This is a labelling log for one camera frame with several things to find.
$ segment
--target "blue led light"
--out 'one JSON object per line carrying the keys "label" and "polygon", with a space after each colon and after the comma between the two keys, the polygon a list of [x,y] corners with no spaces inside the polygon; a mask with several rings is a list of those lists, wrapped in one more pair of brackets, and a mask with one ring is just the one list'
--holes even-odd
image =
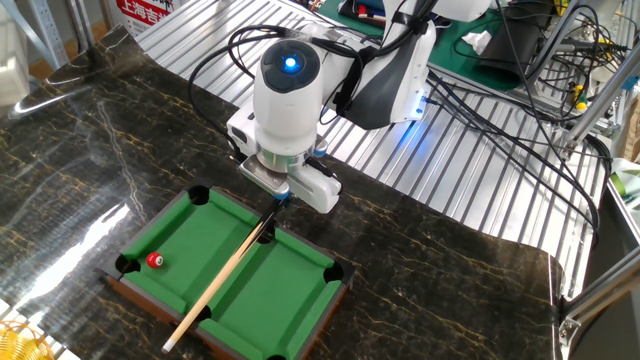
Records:
{"label": "blue led light", "polygon": [[287,56],[282,58],[284,60],[283,70],[287,74],[295,74],[301,69],[300,62],[296,59],[296,55]]}
{"label": "blue led light", "polygon": [[296,66],[296,64],[298,64],[298,63],[296,62],[296,59],[294,59],[294,58],[286,58],[284,60],[284,66],[286,66],[289,69],[294,68]]}

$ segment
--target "cue tip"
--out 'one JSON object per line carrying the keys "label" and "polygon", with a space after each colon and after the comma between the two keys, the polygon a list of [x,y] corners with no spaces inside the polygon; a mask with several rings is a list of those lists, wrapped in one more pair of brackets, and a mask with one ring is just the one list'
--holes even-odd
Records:
{"label": "cue tip", "polygon": [[171,349],[173,349],[173,345],[175,345],[176,342],[174,340],[167,340],[167,342],[164,344],[164,346],[162,347],[162,352],[165,354],[168,354]]}

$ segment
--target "green mat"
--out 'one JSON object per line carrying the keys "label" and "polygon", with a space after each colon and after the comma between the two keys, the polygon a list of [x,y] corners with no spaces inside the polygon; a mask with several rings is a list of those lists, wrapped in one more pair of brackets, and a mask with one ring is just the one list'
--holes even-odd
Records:
{"label": "green mat", "polygon": [[[124,277],[185,315],[257,221],[213,190],[199,206],[184,195],[123,253],[141,264]],[[164,257],[160,268],[145,262],[153,251]],[[199,325],[249,360],[297,358],[342,284],[324,278],[333,264],[277,229],[273,241],[250,248]]]}
{"label": "green mat", "polygon": [[318,9],[318,13],[328,17],[331,20],[337,21],[344,26],[348,26],[354,30],[358,30],[370,36],[380,36],[384,33],[384,30],[379,29],[375,26],[364,24],[360,21],[356,21],[354,19],[338,14],[338,5],[340,5],[341,2],[342,0],[327,0],[324,2],[322,7]]}
{"label": "green mat", "polygon": [[442,32],[433,48],[429,62],[495,90],[507,91],[516,88],[520,81],[500,78],[494,73],[477,69],[477,59],[459,55],[454,50],[454,46],[457,46],[456,49],[460,53],[477,57],[478,54],[473,51],[471,45],[458,39],[469,32],[481,33],[485,30],[494,35],[501,23],[500,15],[492,11],[488,11],[483,18],[469,23],[452,21],[451,27]]}
{"label": "green mat", "polygon": [[[382,35],[382,29],[339,15],[338,5],[341,2],[342,0],[327,0],[318,13],[367,35]],[[484,17],[469,23],[452,21],[451,27],[444,29],[437,45],[433,48],[429,62],[495,90],[507,91],[516,88],[520,84],[519,81],[503,79],[487,71],[476,69],[477,59],[461,56],[453,48],[458,42],[457,50],[460,53],[478,56],[471,45],[458,39],[469,32],[481,33],[484,30],[493,35],[500,24],[500,15],[493,11],[487,11]]]}

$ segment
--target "yellow object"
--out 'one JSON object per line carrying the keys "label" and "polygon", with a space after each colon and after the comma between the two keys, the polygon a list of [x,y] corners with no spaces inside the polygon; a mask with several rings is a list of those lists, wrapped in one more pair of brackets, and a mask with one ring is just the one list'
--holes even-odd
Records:
{"label": "yellow object", "polygon": [[554,0],[556,3],[556,9],[558,10],[558,14],[564,15],[564,11],[569,6],[569,0]]}
{"label": "yellow object", "polygon": [[44,336],[26,324],[0,321],[0,359],[53,360],[53,352]]}
{"label": "yellow object", "polygon": [[576,104],[576,109],[582,111],[587,109],[587,94],[582,93],[582,85],[577,85],[573,88],[575,94],[573,102]]}

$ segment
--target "miniature pool table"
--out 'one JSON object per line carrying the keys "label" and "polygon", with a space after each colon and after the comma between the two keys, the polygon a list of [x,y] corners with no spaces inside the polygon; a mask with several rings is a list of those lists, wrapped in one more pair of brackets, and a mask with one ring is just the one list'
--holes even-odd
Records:
{"label": "miniature pool table", "polygon": [[[175,325],[258,218],[206,184],[193,185],[101,270],[117,291]],[[146,262],[152,252],[164,258],[157,268]],[[271,227],[208,302],[191,333],[223,359],[304,358],[353,274],[348,263]]]}

